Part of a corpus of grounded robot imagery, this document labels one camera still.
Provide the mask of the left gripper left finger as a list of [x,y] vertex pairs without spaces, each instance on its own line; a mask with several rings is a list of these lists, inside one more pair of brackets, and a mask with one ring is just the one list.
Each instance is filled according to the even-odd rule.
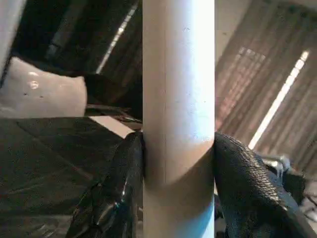
[[128,134],[116,148],[106,175],[82,195],[66,237],[136,237],[137,200],[144,172],[143,154],[142,132]]

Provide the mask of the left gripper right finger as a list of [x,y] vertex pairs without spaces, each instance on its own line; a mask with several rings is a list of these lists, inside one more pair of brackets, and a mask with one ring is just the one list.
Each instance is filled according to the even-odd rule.
[[216,132],[213,173],[229,238],[311,238],[313,229],[292,195],[260,156]]

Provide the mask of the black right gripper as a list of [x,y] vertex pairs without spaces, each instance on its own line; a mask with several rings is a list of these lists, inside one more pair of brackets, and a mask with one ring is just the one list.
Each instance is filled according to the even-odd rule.
[[262,208],[268,211],[304,211],[305,177],[285,156],[262,155]]

